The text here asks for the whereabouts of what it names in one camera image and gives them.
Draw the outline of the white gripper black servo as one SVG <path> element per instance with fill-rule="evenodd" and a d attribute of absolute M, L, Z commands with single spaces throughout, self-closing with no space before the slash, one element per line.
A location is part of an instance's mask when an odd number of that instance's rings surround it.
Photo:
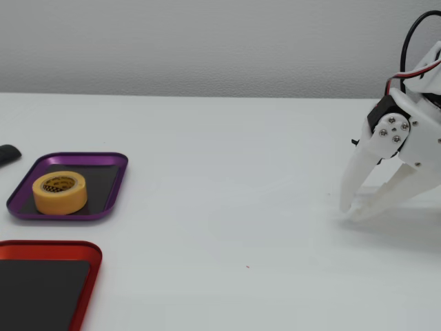
<path fill-rule="evenodd" d="M 395 88 L 364 120 L 342 177 L 342 212 L 350 210 L 355 194 L 377 164 L 394 156 L 402 165 L 352 214 L 354 221 L 371 219 L 440 185 L 440 109 L 427 97 L 415 102 Z"/>

